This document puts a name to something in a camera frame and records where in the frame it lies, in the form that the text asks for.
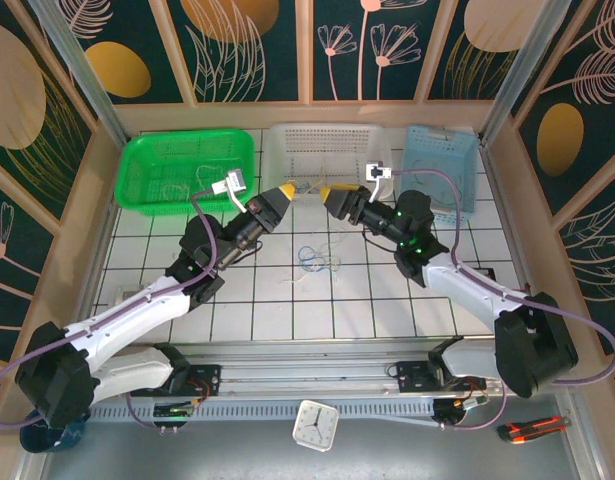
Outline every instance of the orange box cutter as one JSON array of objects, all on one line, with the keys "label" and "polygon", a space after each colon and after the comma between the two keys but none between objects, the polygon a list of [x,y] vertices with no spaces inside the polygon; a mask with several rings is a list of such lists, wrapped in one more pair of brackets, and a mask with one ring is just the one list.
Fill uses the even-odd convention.
[{"label": "orange box cutter", "polygon": [[567,417],[548,417],[533,422],[507,423],[496,429],[498,436],[506,442],[520,444],[536,440],[554,432],[562,432],[571,425]]}]

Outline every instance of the light blue plastic basket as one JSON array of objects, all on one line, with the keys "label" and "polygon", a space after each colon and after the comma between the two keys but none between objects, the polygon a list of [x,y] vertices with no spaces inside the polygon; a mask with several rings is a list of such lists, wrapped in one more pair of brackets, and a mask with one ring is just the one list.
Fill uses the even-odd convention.
[{"label": "light blue plastic basket", "polygon": [[[442,128],[412,126],[407,131],[403,152],[403,170],[433,168],[447,174],[460,194],[461,224],[465,224],[476,208],[475,135]],[[431,197],[431,208],[437,222],[456,224],[456,207],[451,187],[436,175],[402,175],[396,184],[396,195],[405,190],[418,190]]]}]

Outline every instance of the white connector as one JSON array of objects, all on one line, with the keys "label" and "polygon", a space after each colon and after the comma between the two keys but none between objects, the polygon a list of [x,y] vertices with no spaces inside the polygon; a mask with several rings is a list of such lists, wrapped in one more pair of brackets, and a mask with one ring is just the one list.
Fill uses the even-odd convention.
[{"label": "white connector", "polygon": [[231,190],[234,193],[242,192],[247,188],[247,186],[245,185],[245,179],[243,178],[242,171],[240,169],[229,170],[227,172],[227,177],[225,177],[225,180],[212,183],[211,189],[213,190],[214,195],[228,192],[229,186],[227,185],[227,182],[229,182],[229,186],[231,186]]},{"label": "white connector", "polygon": [[214,195],[226,192],[229,196],[229,201],[231,202],[231,204],[243,213],[246,212],[247,209],[240,202],[240,200],[236,198],[236,194],[238,192],[242,192],[246,188],[247,186],[245,185],[243,172],[239,168],[235,170],[229,170],[227,172],[225,180],[221,180],[220,182],[216,182],[211,185],[211,189],[213,190]]},{"label": "white connector", "polygon": [[368,182],[376,182],[381,178],[391,178],[390,167],[383,167],[383,162],[374,162],[365,165],[365,179]]},{"label": "white connector", "polygon": [[365,165],[365,179],[368,182],[375,182],[376,186],[371,194],[369,203],[373,203],[378,197],[380,197],[385,182],[384,179],[391,178],[391,168],[383,167],[383,162],[368,163]]}]

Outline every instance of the white tiled floor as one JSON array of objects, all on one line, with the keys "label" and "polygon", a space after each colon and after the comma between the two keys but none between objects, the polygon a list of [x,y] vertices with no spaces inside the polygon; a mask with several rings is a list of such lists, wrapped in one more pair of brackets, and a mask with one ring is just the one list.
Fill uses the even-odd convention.
[{"label": "white tiled floor", "polygon": [[[264,132],[248,131],[257,151]],[[395,157],[404,129],[390,129]],[[458,255],[474,268],[493,268],[500,283],[519,288],[511,255],[482,163],[478,164],[477,211],[461,230]],[[226,224],[234,214],[220,220]],[[111,306],[119,287],[149,284],[178,256],[188,216],[147,218],[122,211],[110,243],[92,312]],[[451,225],[436,224],[451,247]],[[393,244],[368,234],[386,248]],[[405,280],[393,255],[365,243],[360,229],[328,217],[318,203],[297,203],[256,255],[220,275],[225,285],[210,303],[149,332],[141,342],[200,343],[241,340],[390,338],[487,335],[484,325],[459,305]],[[310,246],[340,260],[337,272],[305,272],[298,252]]]}]

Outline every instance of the blue object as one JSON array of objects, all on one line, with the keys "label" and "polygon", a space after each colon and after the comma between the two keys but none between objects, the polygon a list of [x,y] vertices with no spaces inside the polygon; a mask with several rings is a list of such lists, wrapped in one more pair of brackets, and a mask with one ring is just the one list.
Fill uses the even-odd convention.
[{"label": "blue object", "polygon": [[[38,416],[33,410],[26,420]],[[45,420],[20,429],[20,444],[30,453],[62,452],[74,448],[85,433],[89,415],[70,423],[65,428],[49,428]]]},{"label": "blue object", "polygon": [[[475,135],[442,128],[411,126],[403,152],[403,170],[433,168],[448,175],[460,194],[461,224],[466,223],[476,208]],[[418,190],[431,197],[436,221],[456,223],[456,207],[451,187],[435,175],[401,175],[396,196],[405,190]]]}]

